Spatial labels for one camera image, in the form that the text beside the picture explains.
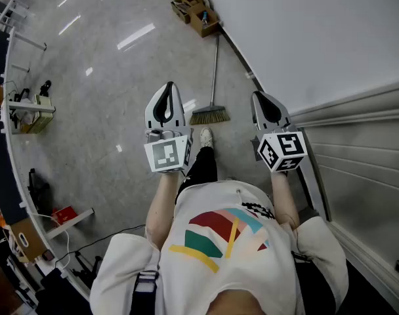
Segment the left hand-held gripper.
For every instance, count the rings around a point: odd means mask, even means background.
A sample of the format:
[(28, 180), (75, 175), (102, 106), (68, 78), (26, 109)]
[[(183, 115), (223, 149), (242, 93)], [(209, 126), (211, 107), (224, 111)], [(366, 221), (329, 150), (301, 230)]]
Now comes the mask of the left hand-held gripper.
[(147, 129), (144, 145), (150, 169), (154, 173), (184, 171), (190, 163), (193, 128), (186, 125), (179, 89), (172, 81), (164, 84), (153, 95), (145, 109)]

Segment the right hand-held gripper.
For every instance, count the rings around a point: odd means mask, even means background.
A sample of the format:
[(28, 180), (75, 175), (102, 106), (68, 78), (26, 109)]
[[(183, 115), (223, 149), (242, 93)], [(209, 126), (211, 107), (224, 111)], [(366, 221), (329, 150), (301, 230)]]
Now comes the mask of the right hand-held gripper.
[(291, 121), (285, 106), (268, 93), (254, 91), (251, 111), (259, 130), (253, 139), (257, 161), (264, 161), (271, 173), (298, 168), (308, 152), (303, 133), (286, 129)]

